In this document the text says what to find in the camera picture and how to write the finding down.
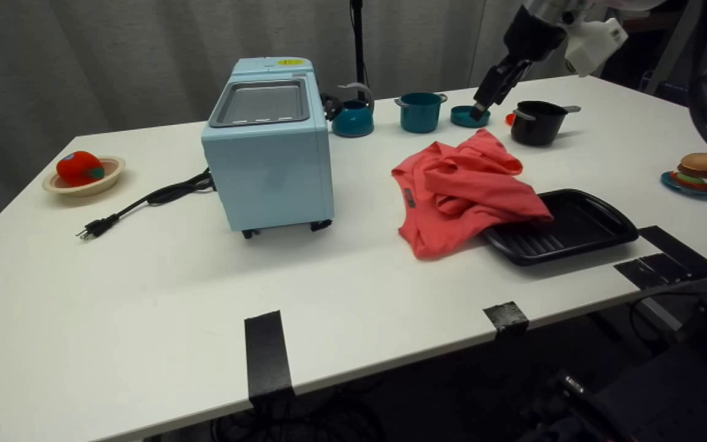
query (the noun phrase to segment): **white plate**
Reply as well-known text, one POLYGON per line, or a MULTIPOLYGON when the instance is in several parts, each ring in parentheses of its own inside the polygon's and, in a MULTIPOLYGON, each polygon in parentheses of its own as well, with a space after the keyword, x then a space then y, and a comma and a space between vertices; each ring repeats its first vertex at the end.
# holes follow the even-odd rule
POLYGON ((68 187, 59 180, 59 174, 49 174, 45 178, 41 187, 49 191, 49 195, 59 195, 59 197, 88 197, 88 195, 99 195, 99 191, 105 191, 110 190, 119 178, 124 174, 126 170, 126 160, 120 157, 100 157, 103 163, 103 170, 105 170, 105 178, 91 183, 91 184, 84 184, 84 187, 68 187))

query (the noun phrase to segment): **table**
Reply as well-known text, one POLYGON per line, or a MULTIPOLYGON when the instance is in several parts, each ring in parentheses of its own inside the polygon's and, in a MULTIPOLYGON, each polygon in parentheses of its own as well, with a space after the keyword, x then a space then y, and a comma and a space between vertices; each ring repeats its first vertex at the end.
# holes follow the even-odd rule
MULTIPOLYGON (((638 297, 615 262, 659 252, 649 241, 537 267, 478 244, 437 262, 412 257, 391 170, 433 141, 471 135, 447 119, 471 90, 447 95, 437 133, 404 133, 397 105, 379 101, 374 135, 331 135, 337 218, 320 233, 243 241, 207 195, 143 208, 84 244, 84 224, 207 167, 202 122, 66 144, 124 157, 129 173, 94 202, 56 202, 41 190, 54 160, 0 214, 0 442, 134 439, 245 410, 243 319, 266 311, 282 314, 293 385, 310 392, 494 342, 494 305, 517 302, 545 327, 638 297)), ((537 191, 585 190, 707 256, 707 205, 659 184, 686 152, 707 151, 686 108, 600 78, 526 81, 490 131, 537 191), (503 122, 521 98, 582 114, 556 147, 521 147, 503 122)))

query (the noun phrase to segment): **black container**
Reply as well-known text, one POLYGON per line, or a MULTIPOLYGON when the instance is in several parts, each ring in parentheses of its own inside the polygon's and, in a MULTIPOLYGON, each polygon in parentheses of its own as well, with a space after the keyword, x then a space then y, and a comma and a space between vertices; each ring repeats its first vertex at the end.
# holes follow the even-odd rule
POLYGON ((569 111, 545 101, 521 101, 512 137, 524 144, 553 144, 569 111))
POLYGON ((638 238, 638 228, 618 208, 593 195, 561 190, 540 195, 540 198, 553 214, 550 224, 503 224, 485 230, 481 238, 518 266, 602 251, 638 238))

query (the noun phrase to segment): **red towel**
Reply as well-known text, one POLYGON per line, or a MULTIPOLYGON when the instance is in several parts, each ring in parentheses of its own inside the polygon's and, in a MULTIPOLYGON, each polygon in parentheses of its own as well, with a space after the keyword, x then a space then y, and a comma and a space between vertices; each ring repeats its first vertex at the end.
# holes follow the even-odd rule
POLYGON ((550 222, 534 187, 517 180, 521 173, 521 160, 487 131, 460 147, 433 142, 393 170, 406 197, 401 235, 427 260, 497 224, 550 222))

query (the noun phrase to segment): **light blue toaster oven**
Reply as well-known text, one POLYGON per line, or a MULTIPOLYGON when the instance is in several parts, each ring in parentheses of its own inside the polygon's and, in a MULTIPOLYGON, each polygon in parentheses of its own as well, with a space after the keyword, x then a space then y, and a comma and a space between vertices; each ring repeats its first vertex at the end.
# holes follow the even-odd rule
POLYGON ((331 224, 330 131, 310 60, 242 60, 202 142, 234 230, 331 224))

